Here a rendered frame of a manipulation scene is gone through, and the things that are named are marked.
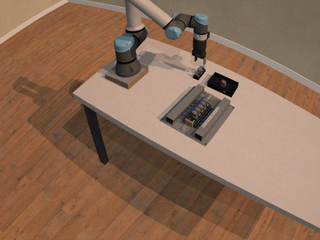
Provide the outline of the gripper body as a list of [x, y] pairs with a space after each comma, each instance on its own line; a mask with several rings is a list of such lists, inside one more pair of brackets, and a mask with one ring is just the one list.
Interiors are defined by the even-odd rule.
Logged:
[[193, 32], [193, 50], [192, 56], [195, 56], [200, 59], [204, 59], [206, 57], [206, 47], [207, 47], [207, 39], [210, 37], [210, 32], [207, 34], [200, 35]]

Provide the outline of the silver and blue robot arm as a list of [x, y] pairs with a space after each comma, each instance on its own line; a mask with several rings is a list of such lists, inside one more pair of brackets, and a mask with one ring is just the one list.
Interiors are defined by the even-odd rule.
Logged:
[[165, 30], [168, 39], [176, 40], [188, 28], [198, 35], [208, 32], [208, 16], [196, 13], [194, 16], [174, 13], [170, 17], [150, 0], [124, 0], [127, 25], [125, 33], [114, 40], [116, 55], [115, 72], [119, 77], [129, 78], [138, 74], [141, 64], [137, 59], [136, 49], [148, 36], [148, 29], [142, 23], [141, 12]]

